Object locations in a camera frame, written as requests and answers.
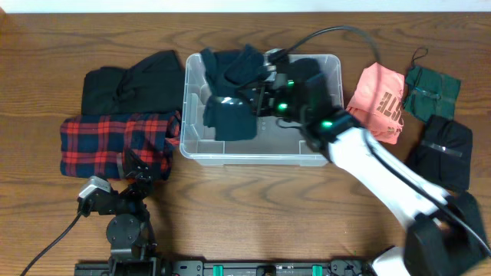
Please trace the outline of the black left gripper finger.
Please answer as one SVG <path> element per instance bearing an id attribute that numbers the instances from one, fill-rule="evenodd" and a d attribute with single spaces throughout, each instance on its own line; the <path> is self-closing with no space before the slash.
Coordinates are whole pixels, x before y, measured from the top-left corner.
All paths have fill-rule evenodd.
<path id="1" fill-rule="evenodd" d="M 131 149 L 128 150 L 128 176 L 143 181 L 153 181 L 150 167 Z"/>
<path id="2" fill-rule="evenodd" d="M 124 158 L 123 153 L 117 154 L 117 171 L 120 179 L 130 179 L 132 174 L 131 163 Z"/>

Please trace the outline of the dark navy garment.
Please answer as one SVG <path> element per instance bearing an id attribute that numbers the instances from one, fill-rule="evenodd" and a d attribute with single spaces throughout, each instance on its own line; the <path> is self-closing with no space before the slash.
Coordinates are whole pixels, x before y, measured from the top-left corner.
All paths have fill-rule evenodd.
<path id="1" fill-rule="evenodd" d="M 206 101 L 203 124 L 215 130 L 217 141 L 254 139 L 257 119 L 249 105 L 253 92 L 245 90 L 240 96 L 237 91 L 259 78 L 263 54 L 247 44 L 241 50 L 212 51 L 206 48 L 200 55 L 211 92 Z"/>

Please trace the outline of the pink t-shirt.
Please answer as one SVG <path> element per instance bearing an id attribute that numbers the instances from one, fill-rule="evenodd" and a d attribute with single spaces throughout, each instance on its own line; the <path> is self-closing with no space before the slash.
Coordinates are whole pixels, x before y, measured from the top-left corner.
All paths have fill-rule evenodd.
<path id="1" fill-rule="evenodd" d="M 376 140 L 396 144 L 404 127 L 403 94 L 404 76 L 373 63 L 363 70 L 346 111 L 364 123 Z"/>

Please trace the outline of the dark green garment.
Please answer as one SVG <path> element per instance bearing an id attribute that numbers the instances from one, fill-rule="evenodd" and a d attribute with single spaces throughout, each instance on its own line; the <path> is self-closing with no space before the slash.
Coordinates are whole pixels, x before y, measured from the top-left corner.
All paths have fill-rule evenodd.
<path id="1" fill-rule="evenodd" d="M 408 95 L 404 100 L 404 109 L 425 123 L 433 115 L 452 120 L 461 80 L 415 63 L 427 54 L 426 47 L 419 47 L 411 58 L 405 77 Z"/>

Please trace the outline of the black garment with tape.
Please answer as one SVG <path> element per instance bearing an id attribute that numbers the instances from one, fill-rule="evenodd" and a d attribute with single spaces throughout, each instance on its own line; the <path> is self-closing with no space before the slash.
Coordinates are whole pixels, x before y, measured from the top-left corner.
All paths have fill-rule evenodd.
<path id="1" fill-rule="evenodd" d="M 406 165 L 427 181 L 453 192 L 470 187 L 473 132 L 467 126 L 433 115 Z"/>

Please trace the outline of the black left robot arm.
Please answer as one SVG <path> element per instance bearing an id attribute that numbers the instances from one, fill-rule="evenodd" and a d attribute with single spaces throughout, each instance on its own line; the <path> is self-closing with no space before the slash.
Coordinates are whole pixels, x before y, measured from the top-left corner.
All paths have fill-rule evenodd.
<path id="1" fill-rule="evenodd" d="M 98 189 L 91 196 L 91 211 L 112 215 L 106 230 L 110 243 L 109 275 L 158 275 L 160 261 L 150 223 L 150 213 L 143 200 L 154 190 L 156 175 L 137 154 L 124 151 L 122 172 L 133 182 L 122 191 Z"/>

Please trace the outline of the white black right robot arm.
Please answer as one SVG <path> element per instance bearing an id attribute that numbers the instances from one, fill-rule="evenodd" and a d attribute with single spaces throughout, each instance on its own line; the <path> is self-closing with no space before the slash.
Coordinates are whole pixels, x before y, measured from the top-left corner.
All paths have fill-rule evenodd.
<path id="1" fill-rule="evenodd" d="M 372 275 L 461 275 L 490 256 L 475 198 L 452 196 L 392 156 L 359 120 L 331 103 L 317 62 L 270 57 L 259 68 L 258 115 L 299 130 L 308 146 L 378 197 L 406 230 L 367 266 Z"/>

